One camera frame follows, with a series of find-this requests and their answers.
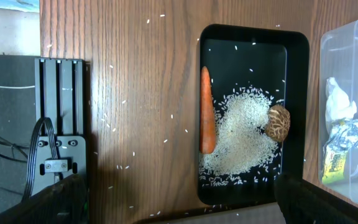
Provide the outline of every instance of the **wooden surface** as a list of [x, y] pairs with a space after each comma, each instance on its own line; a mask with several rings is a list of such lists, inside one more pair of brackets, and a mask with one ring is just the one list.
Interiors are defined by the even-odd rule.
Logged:
[[91, 62], [92, 223], [134, 223], [158, 211], [170, 218], [204, 210], [193, 162], [196, 45], [201, 31], [214, 23], [307, 36], [304, 179], [321, 186], [319, 43], [326, 31], [358, 19], [357, 0], [41, 0], [40, 5], [42, 56]]

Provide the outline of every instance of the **metal plate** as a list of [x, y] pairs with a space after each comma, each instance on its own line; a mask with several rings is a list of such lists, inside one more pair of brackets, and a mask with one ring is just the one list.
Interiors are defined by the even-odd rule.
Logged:
[[[41, 137], [40, 141], [48, 141], [48, 137]], [[58, 136], [57, 141], [61, 141], [62, 145], [58, 147], [61, 160], [68, 163], [67, 172], [62, 172], [63, 178], [74, 174], [73, 170], [76, 166], [77, 174], [80, 174], [86, 180], [86, 142], [81, 136]], [[77, 145], [70, 145], [70, 141], [77, 141]], [[42, 189], [55, 183], [55, 175], [52, 172], [46, 172], [41, 175], [44, 162], [52, 159], [52, 153], [49, 146], [37, 148], [37, 160], [35, 167], [35, 179], [32, 195], [40, 192]]]
[[67, 172], [68, 160], [67, 159], [49, 159], [44, 162], [45, 173], [49, 172]]

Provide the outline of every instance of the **plastic container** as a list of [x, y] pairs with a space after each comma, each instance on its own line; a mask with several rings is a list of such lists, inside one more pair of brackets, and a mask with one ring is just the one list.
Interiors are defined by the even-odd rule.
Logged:
[[[277, 157], [268, 165], [267, 171], [263, 167], [253, 167], [249, 173], [240, 174], [241, 179], [247, 181], [243, 184], [231, 182], [212, 187], [208, 181], [211, 176], [202, 174], [206, 179], [201, 179], [197, 170], [200, 200], [209, 205], [243, 206], [274, 202], [275, 176], [285, 172], [302, 178], [303, 174], [309, 63], [307, 38], [298, 32], [213, 24], [201, 34], [198, 55], [198, 71], [207, 66], [213, 79], [212, 95], [216, 100], [216, 110], [220, 110], [218, 102], [224, 100], [224, 95], [233, 94], [234, 88], [239, 91], [240, 87], [248, 89], [253, 85], [274, 97], [271, 106], [284, 99], [284, 105], [291, 113], [287, 139], [277, 149]], [[196, 129], [199, 129], [199, 115]], [[198, 146], [195, 152], [198, 157]]]
[[[326, 84], [331, 77], [348, 95], [349, 102], [355, 102], [357, 112], [352, 119], [334, 124], [329, 136]], [[321, 38], [319, 86], [319, 179], [328, 188], [358, 203], [358, 20]], [[335, 134], [338, 129], [343, 132]], [[335, 172], [339, 175], [329, 179]]]

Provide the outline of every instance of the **yellow package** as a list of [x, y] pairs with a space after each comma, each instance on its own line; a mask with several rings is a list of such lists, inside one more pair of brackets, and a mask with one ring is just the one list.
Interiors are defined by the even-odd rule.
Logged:
[[323, 184], [331, 184], [345, 178], [345, 162], [347, 151], [334, 152], [327, 149], [324, 160]]

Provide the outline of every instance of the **metal bracket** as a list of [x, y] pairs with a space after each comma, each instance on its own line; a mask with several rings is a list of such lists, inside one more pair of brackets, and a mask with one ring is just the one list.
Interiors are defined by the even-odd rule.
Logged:
[[63, 178], [80, 174], [86, 180], [84, 126], [84, 63], [82, 60], [35, 59], [36, 119], [52, 120], [59, 160], [52, 160], [48, 137], [39, 139], [32, 195]]
[[67, 159], [48, 159], [44, 162], [44, 172], [67, 172], [68, 160]]

